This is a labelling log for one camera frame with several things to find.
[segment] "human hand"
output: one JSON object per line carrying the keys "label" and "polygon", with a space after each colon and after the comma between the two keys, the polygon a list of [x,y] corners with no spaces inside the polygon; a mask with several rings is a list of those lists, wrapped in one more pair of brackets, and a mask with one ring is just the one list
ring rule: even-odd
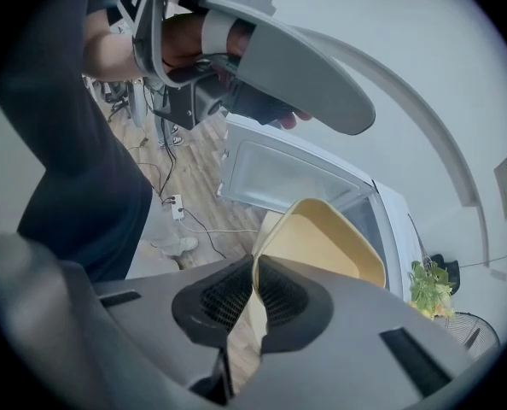
{"label": "human hand", "polygon": [[[167,73],[174,68],[194,65],[202,55],[202,23],[204,15],[175,15],[163,21],[163,38],[160,50],[162,62]],[[235,23],[227,38],[227,53],[242,56],[248,47],[250,31],[241,23]],[[312,117],[300,111],[294,111],[279,119],[284,129],[292,129],[297,124],[296,118],[310,120]]]}

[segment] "dark shirt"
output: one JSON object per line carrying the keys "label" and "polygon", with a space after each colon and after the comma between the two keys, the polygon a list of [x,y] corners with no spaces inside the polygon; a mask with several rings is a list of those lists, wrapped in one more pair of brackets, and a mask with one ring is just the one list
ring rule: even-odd
{"label": "dark shirt", "polygon": [[47,0],[0,72],[0,106],[46,168],[18,231],[92,281],[125,277],[152,196],[82,80],[85,18],[116,3]]}

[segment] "fan grille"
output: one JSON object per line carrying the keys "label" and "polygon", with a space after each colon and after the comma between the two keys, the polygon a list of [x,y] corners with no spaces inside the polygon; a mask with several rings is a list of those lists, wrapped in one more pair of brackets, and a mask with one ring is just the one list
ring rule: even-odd
{"label": "fan grille", "polygon": [[454,318],[436,317],[434,322],[451,333],[469,354],[478,359],[488,350],[500,346],[496,331],[482,318],[470,313],[456,313]]}

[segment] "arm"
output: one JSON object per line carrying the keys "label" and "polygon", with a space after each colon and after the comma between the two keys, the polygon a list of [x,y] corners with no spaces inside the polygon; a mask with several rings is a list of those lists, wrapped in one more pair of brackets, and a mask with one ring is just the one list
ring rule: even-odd
{"label": "arm", "polygon": [[106,9],[86,17],[83,73],[107,82],[143,76],[134,60],[132,36],[110,31]]}

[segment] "black cable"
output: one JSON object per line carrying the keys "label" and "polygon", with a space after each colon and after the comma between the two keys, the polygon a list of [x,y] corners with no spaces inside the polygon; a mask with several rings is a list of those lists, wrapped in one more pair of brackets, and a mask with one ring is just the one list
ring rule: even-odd
{"label": "black cable", "polygon": [[[148,98],[145,96],[145,87],[148,87],[149,92],[151,92],[151,89],[149,88],[149,85],[146,84],[145,79],[143,80],[143,100],[145,100],[145,104],[148,107],[148,110],[153,112],[153,107],[149,105]],[[153,104],[153,94],[151,95],[151,103]]]}
{"label": "black cable", "polygon": [[[164,88],[164,90],[162,91],[162,105],[163,105],[163,107],[165,107],[168,103],[168,90],[166,89],[166,86],[164,86],[163,88]],[[174,161],[177,161],[176,156],[174,155],[174,153],[171,150],[170,150],[169,155],[172,155],[174,157]]]}
{"label": "black cable", "polygon": [[175,162],[174,161],[177,161],[177,160],[176,160],[175,155],[170,151],[170,149],[168,149],[168,141],[166,141],[165,124],[164,124],[164,122],[162,122],[160,124],[161,124],[161,128],[162,128],[162,137],[163,137],[164,142],[165,142],[166,153],[168,154],[168,158],[170,158],[170,162],[171,162],[170,170],[168,171],[168,176],[166,176],[165,183],[162,185],[162,188],[160,189],[160,193],[162,195],[162,191],[165,189],[166,184],[168,184],[168,181],[170,180],[170,177],[172,176],[172,172],[174,171],[174,167],[175,167]]}
{"label": "black cable", "polygon": [[137,164],[138,165],[144,164],[144,165],[147,165],[147,166],[153,166],[153,167],[155,167],[157,169],[157,172],[159,173],[159,189],[157,190],[153,186],[153,184],[151,184],[151,188],[155,191],[155,193],[157,193],[159,195],[160,199],[162,200],[162,187],[160,186],[160,182],[162,181],[162,173],[160,172],[159,166],[157,166],[156,164],[153,164],[151,162],[137,162]]}
{"label": "black cable", "polygon": [[210,239],[210,244],[212,245],[212,249],[215,250],[218,254],[220,254],[225,260],[227,260],[227,257],[223,255],[221,252],[219,252],[216,247],[213,245],[212,237],[210,236],[210,232],[208,232],[208,229],[204,226],[204,224],[198,220],[187,208],[183,208],[184,211],[187,211],[187,213],[196,220],[196,223],[198,223],[200,226],[204,228],[204,231],[206,231],[206,234],[208,235],[208,238]]}
{"label": "black cable", "polygon": [[479,263],[465,264],[464,266],[459,265],[458,267],[460,267],[462,269],[463,267],[480,266],[481,264],[493,263],[494,261],[500,261],[500,260],[503,260],[504,258],[507,258],[507,255],[499,256],[499,258],[493,258],[492,260],[480,261]]}
{"label": "black cable", "polygon": [[111,121],[111,118],[116,115],[121,109],[124,109],[126,106],[128,106],[128,103],[121,103],[107,118],[108,121]]}

